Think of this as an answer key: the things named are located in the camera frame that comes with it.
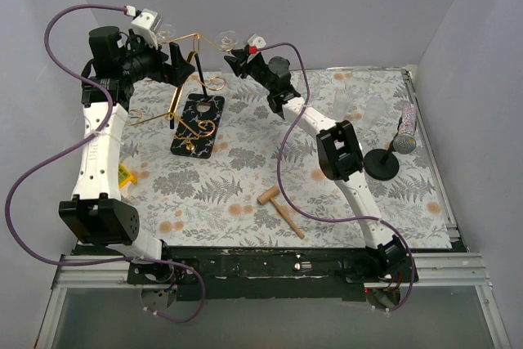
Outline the gold wire wine glass rack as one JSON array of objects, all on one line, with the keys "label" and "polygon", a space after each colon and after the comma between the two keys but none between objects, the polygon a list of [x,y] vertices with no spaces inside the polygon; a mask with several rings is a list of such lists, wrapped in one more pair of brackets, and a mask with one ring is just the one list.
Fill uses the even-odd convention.
[{"label": "gold wire wine glass rack", "polygon": [[[202,40],[209,43],[212,47],[216,48],[220,52],[229,52],[229,51],[221,51],[219,48],[219,45],[217,43],[215,43],[213,40],[205,37],[204,35],[202,35],[200,33],[187,34],[185,36],[175,38],[170,43],[179,42],[186,38],[192,39],[192,51],[187,56],[187,60],[191,64],[195,63],[197,70],[199,72],[202,70],[201,63],[199,61],[199,52],[200,52],[200,46],[201,46]],[[217,125],[211,120],[208,120],[208,121],[202,120],[198,123],[198,128],[200,130],[203,130],[203,133],[196,132],[180,116],[177,115],[177,108],[181,101],[181,95],[183,93],[184,86],[185,86],[185,84],[176,88],[176,91],[172,96],[171,104],[168,108],[168,111],[165,114],[160,114],[160,115],[148,118],[148,119],[143,119],[142,112],[140,110],[129,110],[130,117],[126,122],[126,125],[129,127],[135,127],[135,126],[141,125],[143,123],[148,123],[152,120],[164,117],[166,120],[181,124],[185,128],[185,130],[187,130],[189,132],[189,134],[190,134],[189,136],[182,136],[181,134],[178,135],[175,133],[174,138],[176,140],[182,141],[182,144],[185,146],[185,148],[189,152],[195,151],[196,145],[194,144],[194,141],[198,141],[199,139],[210,137],[217,130]]]}]

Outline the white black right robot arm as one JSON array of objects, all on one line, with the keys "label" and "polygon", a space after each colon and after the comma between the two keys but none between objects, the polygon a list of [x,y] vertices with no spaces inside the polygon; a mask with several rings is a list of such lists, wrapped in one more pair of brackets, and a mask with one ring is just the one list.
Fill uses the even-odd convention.
[{"label": "white black right robot arm", "polygon": [[370,273],[379,281],[399,277],[406,266],[413,271],[413,257],[403,236],[383,219],[364,174],[364,156],[352,124],[336,122],[309,105],[310,95],[300,95],[292,84],[290,63],[281,56],[264,60],[263,50],[253,45],[234,49],[224,60],[235,77],[252,78],[267,91],[274,114],[315,138],[318,162],[325,177],[346,198],[352,216],[342,222],[360,226]]}]

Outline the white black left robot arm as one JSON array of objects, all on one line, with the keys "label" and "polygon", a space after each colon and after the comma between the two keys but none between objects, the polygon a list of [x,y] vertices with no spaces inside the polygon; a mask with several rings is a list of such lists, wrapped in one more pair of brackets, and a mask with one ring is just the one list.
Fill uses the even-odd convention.
[{"label": "white black left robot arm", "polygon": [[171,280],[172,261],[162,256],[163,242],[141,229],[137,210],[123,202],[118,165],[122,134],[134,84],[144,78],[181,87],[195,71],[169,43],[169,52],[149,45],[134,31],[115,26],[89,33],[92,58],[81,73],[85,136],[77,183],[72,197],[59,204],[59,215],[81,244],[113,249],[138,259],[136,272],[155,283]]}]

